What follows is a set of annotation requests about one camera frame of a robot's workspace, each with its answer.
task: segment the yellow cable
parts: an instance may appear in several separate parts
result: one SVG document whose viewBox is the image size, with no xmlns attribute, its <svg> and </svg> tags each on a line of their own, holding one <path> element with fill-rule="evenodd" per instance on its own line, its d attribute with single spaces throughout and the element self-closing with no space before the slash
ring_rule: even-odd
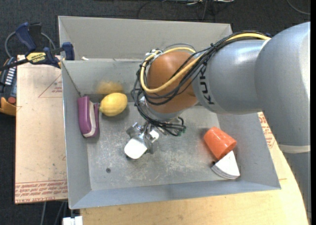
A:
<svg viewBox="0 0 316 225">
<path fill-rule="evenodd" d="M 257 34 L 257 33 L 242 33 L 242 34 L 237 34 L 235 36 L 232 36 L 231 38 L 229 38 L 226 41 L 230 41 L 230 40 L 234 40 L 234 39 L 238 39 L 238 38 L 243 38 L 243 37 L 253 37 L 253 38 L 257 38 L 257 39 L 262 39 L 262 40 L 269 40 L 270 37 L 261 35 L 261 34 Z"/>
<path fill-rule="evenodd" d="M 253 37 L 253 38 L 257 38 L 257 39 L 261 39 L 261 40 L 269 40 L 270 38 L 267 37 L 267 36 L 264 36 L 264 35 L 260 35 L 260 34 L 257 34 L 257 33 L 243 33 L 243 34 L 237 34 L 235 36 L 232 36 L 231 38 L 227 39 L 226 41 L 230 41 L 230 40 L 233 40 L 233 39 L 238 39 L 238 38 L 244 38 L 244 37 Z M 177 47 L 177 48 L 172 48 L 172 49 L 169 49 L 167 50 L 166 52 L 164 52 L 163 54 L 165 53 L 168 53 L 168 52 L 172 52 L 172 51 L 176 51 L 176 50 L 181 50 L 181 49 L 185 49 L 185 50 L 188 50 L 188 51 L 191 51 L 193 53 L 195 53 L 194 50 L 192 50 L 191 48 L 188 48 L 188 47 Z M 187 66 L 185 66 L 181 71 L 179 71 L 173 78 L 171 78 L 168 82 L 164 83 L 163 85 L 161 85 L 160 87 L 158 88 L 155 88 L 155 89 L 149 89 L 146 87 L 145 83 L 144 83 L 144 72 L 145 72 L 145 66 L 147 64 L 147 61 L 152 59 L 154 56 L 156 56 L 158 51 L 155 51 L 153 54 L 149 55 L 144 63 L 142 64 L 142 68 L 141 68 L 141 71 L 140 71 L 140 84 L 143 88 L 144 91 L 146 91 L 147 93 L 155 93 L 155 92 L 159 92 L 159 91 L 162 91 L 163 89 L 167 88 L 168 86 L 170 86 L 176 79 L 178 79 L 181 75 L 183 75 L 184 72 L 190 70 L 193 65 L 200 59 L 201 56 L 197 57 L 194 61 L 190 62 Z"/>
</svg>

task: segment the orange cup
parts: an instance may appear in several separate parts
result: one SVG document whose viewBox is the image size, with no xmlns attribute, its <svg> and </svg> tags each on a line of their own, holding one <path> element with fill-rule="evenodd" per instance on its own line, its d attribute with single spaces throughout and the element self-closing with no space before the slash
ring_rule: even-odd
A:
<svg viewBox="0 0 316 225">
<path fill-rule="evenodd" d="M 217 127 L 212 127 L 205 133 L 204 141 L 218 160 L 232 151 L 237 144 L 234 138 Z"/>
</svg>

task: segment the cardboard box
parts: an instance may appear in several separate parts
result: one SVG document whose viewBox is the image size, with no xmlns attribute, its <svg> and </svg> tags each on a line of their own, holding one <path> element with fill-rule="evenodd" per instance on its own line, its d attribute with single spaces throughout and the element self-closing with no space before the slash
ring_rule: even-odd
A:
<svg viewBox="0 0 316 225">
<path fill-rule="evenodd" d="M 15 203 L 67 199 L 61 70 L 19 66 L 16 104 Z"/>
</svg>

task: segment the gray bin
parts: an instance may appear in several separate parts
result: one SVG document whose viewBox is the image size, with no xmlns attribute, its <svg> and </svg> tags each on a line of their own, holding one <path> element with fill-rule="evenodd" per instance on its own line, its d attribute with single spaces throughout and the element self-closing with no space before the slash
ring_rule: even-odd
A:
<svg viewBox="0 0 316 225">
<path fill-rule="evenodd" d="M 59 17 L 59 26 L 61 44 L 70 41 L 76 59 L 89 58 L 62 64 L 71 209 L 280 188 L 257 114 L 216 115 L 196 105 L 182 114 L 187 131 L 181 137 L 160 134 L 158 150 L 138 160 L 128 159 L 123 151 L 129 140 L 127 128 L 144 123 L 129 96 L 144 54 L 180 42 L 201 50 L 230 34 L 229 25 Z M 140 31 L 142 36 L 133 36 Z M 86 139 L 79 130 L 77 98 L 89 95 L 99 102 L 102 96 L 96 87 L 101 81 L 122 83 L 128 106 L 113 118 L 100 113 L 100 136 Z M 237 140 L 234 153 L 241 174 L 237 180 L 225 180 L 210 169 L 214 159 L 202 136 L 212 126 Z"/>
</svg>

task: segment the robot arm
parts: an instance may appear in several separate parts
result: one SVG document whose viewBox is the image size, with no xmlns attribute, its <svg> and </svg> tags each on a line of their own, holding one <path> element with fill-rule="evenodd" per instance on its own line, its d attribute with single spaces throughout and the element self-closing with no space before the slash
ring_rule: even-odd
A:
<svg viewBox="0 0 316 225">
<path fill-rule="evenodd" d="M 311 218 L 310 22 L 272 39 L 236 33 L 204 51 L 153 50 L 133 98 L 150 124 L 177 135 L 196 103 L 219 114 L 263 111 L 301 189 Z"/>
</svg>

